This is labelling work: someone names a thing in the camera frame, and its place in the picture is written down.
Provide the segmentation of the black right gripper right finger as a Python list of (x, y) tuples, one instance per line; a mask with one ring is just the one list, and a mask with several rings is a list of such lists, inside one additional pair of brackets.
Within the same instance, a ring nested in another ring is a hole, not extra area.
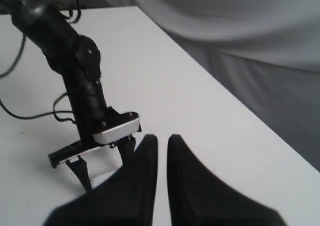
[(284, 226), (281, 215), (214, 175), (181, 135), (167, 145), (167, 191), (173, 226)]

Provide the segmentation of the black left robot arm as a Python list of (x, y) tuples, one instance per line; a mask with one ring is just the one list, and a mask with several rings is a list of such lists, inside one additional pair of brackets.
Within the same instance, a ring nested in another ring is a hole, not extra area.
[(0, 0), (11, 16), (12, 24), (40, 48), (50, 68), (61, 75), (72, 117), (51, 114), (61, 123), (77, 127), (79, 140), (51, 153), (53, 168), (66, 164), (86, 192), (92, 190), (84, 153), (104, 146), (116, 147), (122, 162), (133, 154), (140, 132), (140, 115), (129, 111), (119, 113), (107, 105), (101, 83), (101, 53), (89, 37), (76, 32), (69, 17), (46, 0)]

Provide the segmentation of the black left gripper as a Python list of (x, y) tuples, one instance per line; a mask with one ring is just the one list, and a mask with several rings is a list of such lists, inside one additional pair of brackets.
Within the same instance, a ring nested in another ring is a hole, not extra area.
[(87, 162), (81, 155), (100, 149), (104, 146), (115, 146), (119, 151), (122, 166), (125, 166), (135, 152), (136, 138), (132, 135), (106, 145), (95, 142), (93, 133), (102, 125), (106, 124), (105, 121), (107, 121), (109, 113), (112, 113), (113, 111), (116, 110), (111, 106), (105, 107), (102, 111), (102, 118), (89, 119), (88, 121), (84, 121), (82, 117), (77, 116), (75, 122), (80, 139), (48, 155), (52, 168), (55, 169), (58, 165), (65, 163), (75, 174), (86, 193), (92, 191), (92, 185), (89, 178)]

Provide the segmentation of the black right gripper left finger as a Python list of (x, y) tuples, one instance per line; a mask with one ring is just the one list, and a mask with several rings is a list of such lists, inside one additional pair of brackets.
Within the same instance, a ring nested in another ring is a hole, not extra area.
[(55, 208), (46, 226), (151, 226), (158, 177), (158, 139), (144, 136), (133, 156), (112, 176)]

